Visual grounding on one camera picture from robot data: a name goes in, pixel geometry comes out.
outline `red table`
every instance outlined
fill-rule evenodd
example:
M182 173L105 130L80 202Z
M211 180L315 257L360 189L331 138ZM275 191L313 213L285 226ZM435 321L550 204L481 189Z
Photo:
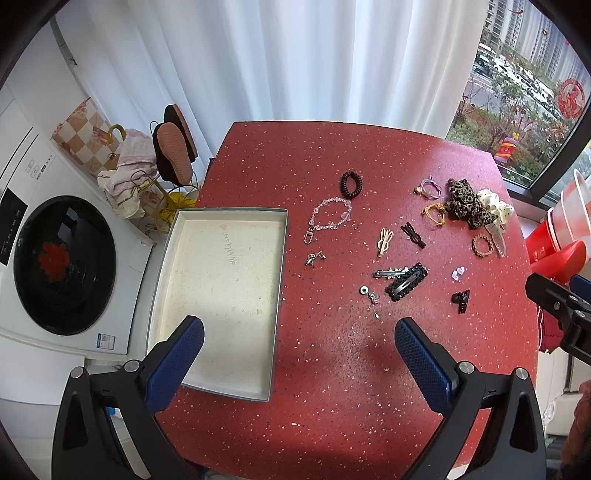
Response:
M340 196L349 169L363 178L353 221L317 232L305 245L312 209ZM421 217L428 201L412 192L429 175L441 185L466 178L509 201L488 153L439 138L332 122L232 126L199 206L289 210L273 392L260 403L181 388L159 420L184 457L253 480L399 477L441 419L394 347L395 322L406 316L458 361L505 374L519 365L535 379L536 310L525 296L530 266L517 217L505 235L508 257L477 258L470 246L476 232L467 224L448 221L437 229ZM340 219L342 211L341 203L331 204L317 221L328 223L331 213ZM406 221L427 243L424 250L400 230ZM382 227L395 233L378 259ZM326 260L304 266L318 250ZM384 293L389 282L371 278L378 267L417 261L428 277L398 303ZM450 275L460 265L467 272L457 283ZM361 285L381 295L379 319ZM450 298L466 288L468 310L459 315ZM479 432L483 421L482 414ZM472 435L460 461L476 441Z

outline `window frame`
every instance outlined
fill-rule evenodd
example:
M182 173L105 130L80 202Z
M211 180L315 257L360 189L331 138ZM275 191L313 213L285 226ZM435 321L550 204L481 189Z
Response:
M574 24L573 19L567 18L564 10L557 7L553 0L527 0L546 16L564 35L573 47L587 71L591 72L591 44L581 35L580 29ZM538 208L548 210L556 205L556 201L547 196L550 189L560 180L567 170L577 160L591 138L591 99L579 121L574 126L558 152L544 167L544 170L534 179L528 187L520 185L512 180L504 179L505 187L509 195Z

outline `white wall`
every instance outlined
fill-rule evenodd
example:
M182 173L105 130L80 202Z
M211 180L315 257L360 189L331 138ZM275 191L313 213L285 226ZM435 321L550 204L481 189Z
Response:
M86 98L72 76L49 24L23 52L7 85L27 118L47 138L51 138L58 124Z

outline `washing machine door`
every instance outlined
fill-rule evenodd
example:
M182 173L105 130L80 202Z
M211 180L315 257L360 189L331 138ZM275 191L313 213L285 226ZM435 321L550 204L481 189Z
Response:
M91 327L115 283L116 253L100 212L78 197L52 198L27 218L14 253L14 279L27 313L57 335Z

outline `pink towel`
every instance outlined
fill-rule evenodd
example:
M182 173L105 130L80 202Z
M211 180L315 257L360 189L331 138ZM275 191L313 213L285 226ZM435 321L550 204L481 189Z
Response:
M105 183L105 190L117 196L125 190L139 187L157 174L156 152L152 137L139 130L125 130L117 170Z

